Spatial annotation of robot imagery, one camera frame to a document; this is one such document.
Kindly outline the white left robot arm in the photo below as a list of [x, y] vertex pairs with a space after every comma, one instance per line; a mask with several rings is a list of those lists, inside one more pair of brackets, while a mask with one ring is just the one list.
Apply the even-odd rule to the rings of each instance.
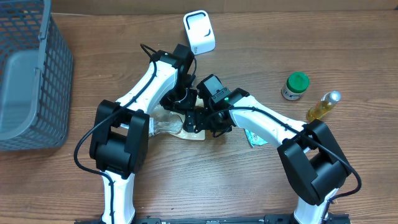
[[172, 53], [142, 45], [149, 68], [142, 79], [115, 102], [103, 100], [97, 107], [90, 142], [90, 157], [103, 178], [105, 208], [100, 223], [132, 223], [134, 176], [148, 150], [150, 114], [157, 105], [186, 114], [193, 111], [197, 91], [189, 74], [195, 56], [178, 44]]

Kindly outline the brown white snack bag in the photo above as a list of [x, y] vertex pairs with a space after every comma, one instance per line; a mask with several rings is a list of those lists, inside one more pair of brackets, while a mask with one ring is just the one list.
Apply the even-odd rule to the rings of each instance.
[[158, 104], [150, 114], [149, 137], [151, 138], [158, 134], [171, 134], [180, 139], [193, 141], [205, 140], [204, 131], [198, 134], [185, 131], [183, 129], [184, 121], [185, 115], [166, 110]]

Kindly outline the grey plastic mesh basket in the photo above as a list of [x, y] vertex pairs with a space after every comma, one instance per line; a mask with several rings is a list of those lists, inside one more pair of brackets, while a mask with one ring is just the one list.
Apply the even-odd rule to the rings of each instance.
[[67, 140], [73, 55], [51, 1], [1, 1], [1, 150]]

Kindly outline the white barcode scanner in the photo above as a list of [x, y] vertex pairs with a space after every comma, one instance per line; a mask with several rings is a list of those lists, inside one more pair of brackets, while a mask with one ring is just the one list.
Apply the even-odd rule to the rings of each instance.
[[191, 51], [195, 55], [207, 53], [215, 49], [215, 35], [210, 17], [206, 11], [197, 10], [185, 14], [183, 24]]

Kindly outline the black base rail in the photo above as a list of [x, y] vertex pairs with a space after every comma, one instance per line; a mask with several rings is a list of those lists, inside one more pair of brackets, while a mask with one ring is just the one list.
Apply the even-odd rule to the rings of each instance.
[[[328, 214], [327, 224], [351, 224], [349, 215]], [[105, 223], [100, 220], [75, 221], [74, 224], [100, 224]], [[239, 218], [185, 218], [161, 220], [160, 218], [141, 218], [133, 219], [135, 224], [288, 224], [293, 222], [293, 215], [265, 215], [264, 217], [239, 217]]]

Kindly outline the green white yogurt cup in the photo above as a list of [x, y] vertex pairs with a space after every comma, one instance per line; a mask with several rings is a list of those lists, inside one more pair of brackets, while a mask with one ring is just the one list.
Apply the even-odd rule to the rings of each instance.
[[309, 85], [310, 79], [305, 73], [294, 72], [286, 79], [281, 94], [286, 100], [295, 101], [305, 93]]

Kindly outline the yellow liquid glass bottle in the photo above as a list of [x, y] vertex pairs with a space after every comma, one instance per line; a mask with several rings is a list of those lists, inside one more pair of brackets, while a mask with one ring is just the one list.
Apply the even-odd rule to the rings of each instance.
[[315, 119], [322, 119], [324, 115], [336, 106], [341, 98], [342, 95], [337, 90], [326, 93], [315, 106], [308, 110], [306, 114], [307, 120], [312, 122]]

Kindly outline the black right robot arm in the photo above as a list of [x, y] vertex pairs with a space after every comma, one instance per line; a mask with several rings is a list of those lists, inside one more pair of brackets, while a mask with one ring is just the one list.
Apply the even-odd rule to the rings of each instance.
[[230, 91], [215, 75], [201, 81], [197, 91], [205, 106], [195, 111], [195, 132], [209, 130], [218, 137], [233, 127], [242, 128], [277, 149], [298, 195], [297, 208], [281, 217], [284, 222], [349, 223], [348, 217], [328, 211], [353, 169], [325, 123], [287, 118], [240, 88]]

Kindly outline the teal snack packet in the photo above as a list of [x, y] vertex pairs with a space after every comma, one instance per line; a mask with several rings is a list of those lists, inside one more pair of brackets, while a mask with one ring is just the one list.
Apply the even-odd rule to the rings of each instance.
[[261, 137], [259, 137], [257, 134], [245, 129], [245, 134], [248, 139], [248, 143], [251, 147], [254, 146], [263, 146], [267, 144], [267, 141], [263, 140]]

